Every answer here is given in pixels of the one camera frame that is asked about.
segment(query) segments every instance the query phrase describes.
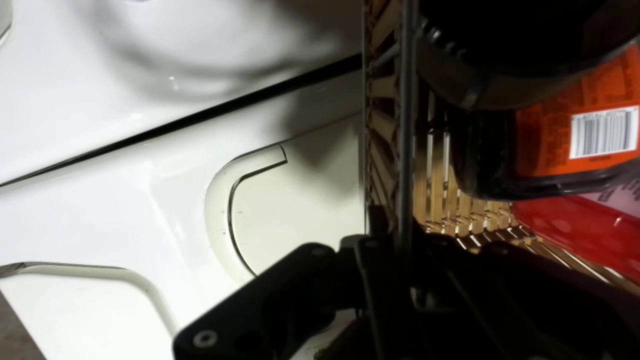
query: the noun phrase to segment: red packaging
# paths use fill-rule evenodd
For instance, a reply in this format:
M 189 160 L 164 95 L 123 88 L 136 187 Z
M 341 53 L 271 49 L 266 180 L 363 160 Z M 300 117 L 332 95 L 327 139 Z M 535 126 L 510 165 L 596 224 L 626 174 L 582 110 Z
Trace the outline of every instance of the red packaging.
M 618 187 L 514 204 L 542 239 L 640 281 L 640 180 Z

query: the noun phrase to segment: barcode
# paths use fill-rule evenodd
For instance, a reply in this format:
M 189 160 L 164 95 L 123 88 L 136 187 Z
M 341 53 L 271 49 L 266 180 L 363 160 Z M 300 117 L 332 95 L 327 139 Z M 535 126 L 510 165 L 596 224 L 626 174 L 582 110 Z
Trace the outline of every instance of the barcode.
M 570 157 L 590 157 L 637 148 L 637 107 L 586 111 L 571 117 Z

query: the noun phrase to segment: barcode label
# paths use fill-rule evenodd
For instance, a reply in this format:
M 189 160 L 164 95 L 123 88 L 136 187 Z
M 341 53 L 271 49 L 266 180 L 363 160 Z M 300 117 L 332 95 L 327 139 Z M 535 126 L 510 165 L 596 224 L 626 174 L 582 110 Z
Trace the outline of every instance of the barcode label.
M 571 117 L 570 157 L 590 157 L 637 148 L 637 106 L 586 111 Z

